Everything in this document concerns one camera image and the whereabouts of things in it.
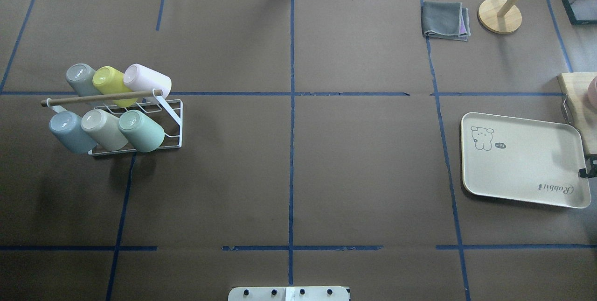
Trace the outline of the beige rabbit tray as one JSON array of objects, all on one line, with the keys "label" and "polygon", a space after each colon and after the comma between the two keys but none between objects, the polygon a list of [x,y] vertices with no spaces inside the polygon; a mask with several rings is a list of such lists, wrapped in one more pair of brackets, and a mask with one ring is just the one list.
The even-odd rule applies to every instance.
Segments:
[{"label": "beige rabbit tray", "polygon": [[461,118],[461,180],[478,196],[587,208],[580,133],[568,124],[468,112]]}]

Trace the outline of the green cup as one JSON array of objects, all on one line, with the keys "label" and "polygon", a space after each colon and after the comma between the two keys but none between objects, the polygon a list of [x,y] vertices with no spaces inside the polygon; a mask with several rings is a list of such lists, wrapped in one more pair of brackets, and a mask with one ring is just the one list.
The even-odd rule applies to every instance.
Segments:
[{"label": "green cup", "polygon": [[138,110],[123,113],[118,120],[118,129],[135,149],[143,153],[156,150],[166,136],[162,126]]}]

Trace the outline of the pink cup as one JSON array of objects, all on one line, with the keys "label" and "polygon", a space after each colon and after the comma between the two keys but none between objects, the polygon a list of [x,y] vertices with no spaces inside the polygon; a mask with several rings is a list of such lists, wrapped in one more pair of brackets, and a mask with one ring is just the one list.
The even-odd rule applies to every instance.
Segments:
[{"label": "pink cup", "polygon": [[171,78],[139,63],[133,63],[125,70],[123,83],[132,92],[161,89],[165,98],[170,95],[172,88]]}]

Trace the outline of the beige cup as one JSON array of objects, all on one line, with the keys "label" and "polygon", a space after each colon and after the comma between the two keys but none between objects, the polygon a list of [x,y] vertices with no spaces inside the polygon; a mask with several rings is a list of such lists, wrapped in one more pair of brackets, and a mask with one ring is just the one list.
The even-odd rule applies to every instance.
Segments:
[{"label": "beige cup", "polygon": [[107,151],[117,151],[128,144],[118,127],[119,118],[104,110],[94,108],[84,114],[82,129]]}]

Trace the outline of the yellow cup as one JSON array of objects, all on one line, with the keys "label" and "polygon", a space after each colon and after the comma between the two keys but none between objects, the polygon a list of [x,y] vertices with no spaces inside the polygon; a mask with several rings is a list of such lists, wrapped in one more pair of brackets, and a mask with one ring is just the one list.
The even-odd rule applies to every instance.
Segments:
[{"label": "yellow cup", "polygon": [[111,66],[99,68],[92,76],[92,84],[102,94],[130,93],[132,90],[125,86],[124,74]]}]

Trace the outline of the grey cup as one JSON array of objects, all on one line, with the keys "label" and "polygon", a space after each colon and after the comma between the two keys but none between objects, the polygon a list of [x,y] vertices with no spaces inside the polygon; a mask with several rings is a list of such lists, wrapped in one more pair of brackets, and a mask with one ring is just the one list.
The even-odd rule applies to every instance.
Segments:
[{"label": "grey cup", "polygon": [[65,76],[68,84],[80,97],[98,96],[102,93],[94,86],[92,78],[96,70],[85,63],[75,63],[68,67]]}]

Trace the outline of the blue cup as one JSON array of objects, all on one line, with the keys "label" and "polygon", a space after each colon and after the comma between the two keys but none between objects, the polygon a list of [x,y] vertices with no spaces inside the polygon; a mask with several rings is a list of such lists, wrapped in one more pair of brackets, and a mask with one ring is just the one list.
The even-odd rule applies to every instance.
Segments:
[{"label": "blue cup", "polygon": [[49,130],[74,154],[87,154],[97,146],[81,127],[81,121],[80,116],[70,111],[58,112],[49,121]]}]

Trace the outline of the pink bowl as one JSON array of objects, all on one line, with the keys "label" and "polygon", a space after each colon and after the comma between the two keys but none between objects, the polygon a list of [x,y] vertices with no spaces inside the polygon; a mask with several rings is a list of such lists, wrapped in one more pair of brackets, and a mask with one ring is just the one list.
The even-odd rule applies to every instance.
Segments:
[{"label": "pink bowl", "polygon": [[597,77],[595,76],[588,86],[588,101],[593,108],[597,108]]}]

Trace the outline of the wooden cutting board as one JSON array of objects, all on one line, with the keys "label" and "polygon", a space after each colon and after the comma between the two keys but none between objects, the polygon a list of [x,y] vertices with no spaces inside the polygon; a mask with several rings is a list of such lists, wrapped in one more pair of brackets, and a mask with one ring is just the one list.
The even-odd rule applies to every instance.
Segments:
[{"label": "wooden cutting board", "polygon": [[588,101],[588,86],[596,72],[561,73],[558,83],[565,95],[563,103],[564,117],[574,126],[583,141],[585,154],[597,153],[597,110]]}]

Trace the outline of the wooden mug tree stand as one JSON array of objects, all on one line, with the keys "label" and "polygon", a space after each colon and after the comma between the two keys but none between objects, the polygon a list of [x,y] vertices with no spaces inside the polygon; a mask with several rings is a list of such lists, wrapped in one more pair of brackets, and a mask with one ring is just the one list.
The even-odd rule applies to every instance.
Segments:
[{"label": "wooden mug tree stand", "polygon": [[499,35],[509,35],[522,24],[522,15],[516,2],[519,0],[485,0],[478,9],[477,17],[486,29]]}]

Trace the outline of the grey folded cloth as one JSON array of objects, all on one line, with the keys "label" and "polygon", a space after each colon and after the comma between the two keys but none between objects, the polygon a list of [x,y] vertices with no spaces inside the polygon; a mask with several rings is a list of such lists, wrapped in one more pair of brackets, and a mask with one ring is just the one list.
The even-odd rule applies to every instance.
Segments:
[{"label": "grey folded cloth", "polygon": [[426,37],[466,42],[471,36],[469,20],[469,9],[460,2],[423,2],[421,23]]}]

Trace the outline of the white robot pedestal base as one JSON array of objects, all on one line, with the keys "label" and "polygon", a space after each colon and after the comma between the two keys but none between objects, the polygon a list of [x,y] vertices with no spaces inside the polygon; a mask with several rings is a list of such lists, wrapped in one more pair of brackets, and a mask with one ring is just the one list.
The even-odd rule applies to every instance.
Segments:
[{"label": "white robot pedestal base", "polygon": [[350,290],[343,286],[235,287],[229,301],[349,301]]}]

